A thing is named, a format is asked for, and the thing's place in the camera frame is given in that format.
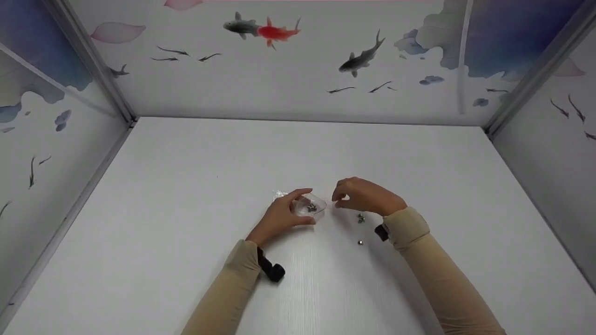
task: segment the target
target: left hand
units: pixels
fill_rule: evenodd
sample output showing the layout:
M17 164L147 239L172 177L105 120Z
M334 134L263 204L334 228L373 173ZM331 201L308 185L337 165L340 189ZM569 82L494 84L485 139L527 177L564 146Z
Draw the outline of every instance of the left hand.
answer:
M289 231L299 225L314 225L316 222L310 216L297 216L292 214L292 201L300 198L303 194L312 192L312 188L301 188L291 193L277 198L267 208L265 215L259 223L250 232L247 241L252 241L259 247L267 243L270 239Z

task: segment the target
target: pink petal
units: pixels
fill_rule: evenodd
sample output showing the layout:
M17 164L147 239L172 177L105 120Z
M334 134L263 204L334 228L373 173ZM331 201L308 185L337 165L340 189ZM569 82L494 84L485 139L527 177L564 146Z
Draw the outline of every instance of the pink petal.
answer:
M585 74L571 58L567 58L552 75L555 77L579 77Z
M133 26L119 22L105 22L97 26L91 37L104 43L126 43L139 37L145 26Z
M171 9L177 11L185 11L202 3L203 0L166 0L166 4L164 6L170 7Z

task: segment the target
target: painted wall panel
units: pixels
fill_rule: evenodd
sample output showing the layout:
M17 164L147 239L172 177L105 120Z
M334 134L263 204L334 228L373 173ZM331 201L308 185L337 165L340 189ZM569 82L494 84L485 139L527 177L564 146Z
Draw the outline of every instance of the painted wall panel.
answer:
M596 31L570 57L585 75L551 77L495 141L592 283L596 283L594 55ZM569 62L557 73L579 74Z
M70 2L140 115L482 125L582 1L475 1L462 106L466 0Z
M2 2L0 43L1 314L126 128L40 1Z

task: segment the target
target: black wrist strap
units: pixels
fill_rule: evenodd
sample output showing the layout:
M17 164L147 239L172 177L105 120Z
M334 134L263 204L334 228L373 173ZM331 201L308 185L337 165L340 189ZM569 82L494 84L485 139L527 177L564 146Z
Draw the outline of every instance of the black wrist strap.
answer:
M257 247L257 257L259 266L269 278L274 283L278 283L282 278L285 276L285 269L279 265L271 265L271 262L263 255L263 250Z
M385 229L385 225L380 224L375 229L374 232L381 238L381 241L385 242L389 239L389 233L387 229Z

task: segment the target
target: cuff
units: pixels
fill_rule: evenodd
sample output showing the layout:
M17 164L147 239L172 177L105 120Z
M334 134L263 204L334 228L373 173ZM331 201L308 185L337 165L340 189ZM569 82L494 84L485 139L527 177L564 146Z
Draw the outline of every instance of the cuff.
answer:
M385 216L383 224L397 250L407 249L414 241L430 233L429 225L412 207Z
M260 271L257 245L240 240L225 261L225 267L236 272Z

